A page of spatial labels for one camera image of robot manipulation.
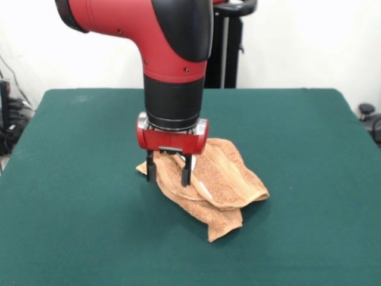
floor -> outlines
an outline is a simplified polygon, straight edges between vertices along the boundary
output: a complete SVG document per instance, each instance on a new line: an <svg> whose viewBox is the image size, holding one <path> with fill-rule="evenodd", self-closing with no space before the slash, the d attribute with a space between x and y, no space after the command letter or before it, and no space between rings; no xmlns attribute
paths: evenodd
<svg viewBox="0 0 381 286"><path fill-rule="evenodd" d="M0 163L1 163L1 170L4 170L8 161L9 161L9 156L5 156L5 157L0 157Z"/></svg>

towel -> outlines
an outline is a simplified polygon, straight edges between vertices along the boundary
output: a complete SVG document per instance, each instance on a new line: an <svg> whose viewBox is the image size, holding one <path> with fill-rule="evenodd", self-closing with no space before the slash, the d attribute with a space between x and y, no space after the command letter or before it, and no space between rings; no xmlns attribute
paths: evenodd
<svg viewBox="0 0 381 286"><path fill-rule="evenodd" d="M183 187L182 158L155 152L157 184L167 198L208 225L208 240L213 242L243 226L241 208L270 194L228 140L210 138L204 152L194 157L190 186ZM136 169L146 175L145 163Z"/></svg>

black stand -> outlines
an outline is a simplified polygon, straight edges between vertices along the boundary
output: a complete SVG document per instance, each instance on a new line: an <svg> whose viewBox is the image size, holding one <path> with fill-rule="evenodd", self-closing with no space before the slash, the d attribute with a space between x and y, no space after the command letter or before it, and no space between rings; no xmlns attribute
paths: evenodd
<svg viewBox="0 0 381 286"><path fill-rule="evenodd" d="M2 126L3 130L7 130L10 127L9 122L9 96L10 96L10 84L4 80L0 80L0 97L1 97L1 113L2 113Z"/></svg>
<svg viewBox="0 0 381 286"><path fill-rule="evenodd" d="M241 17L252 14L256 7L256 0L214 6L213 45L205 88L236 88L239 51L243 51Z"/></svg>

orange towel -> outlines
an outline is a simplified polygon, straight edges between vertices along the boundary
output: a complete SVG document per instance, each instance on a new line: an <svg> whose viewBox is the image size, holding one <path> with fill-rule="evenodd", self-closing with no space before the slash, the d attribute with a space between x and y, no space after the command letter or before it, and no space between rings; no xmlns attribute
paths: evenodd
<svg viewBox="0 0 381 286"><path fill-rule="evenodd" d="M213 242L240 228L241 208L267 199L269 193L228 140L208 139L204 152L195 158L191 185L185 188L180 182L185 165L180 156L155 153L157 184L166 197L208 225L208 240ZM136 169L146 175L145 163Z"/></svg>

towel fold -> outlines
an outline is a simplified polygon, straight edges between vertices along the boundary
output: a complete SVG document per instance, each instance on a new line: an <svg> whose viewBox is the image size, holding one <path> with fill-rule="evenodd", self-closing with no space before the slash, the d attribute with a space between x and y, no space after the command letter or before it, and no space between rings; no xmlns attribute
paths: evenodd
<svg viewBox="0 0 381 286"><path fill-rule="evenodd" d="M242 227L241 208L269 198L269 193L228 140L208 139L204 152L195 158L190 186L182 187L185 162L180 156L156 152L157 184L167 198L208 225L208 240L213 242ZM136 169L146 175L145 163Z"/></svg>

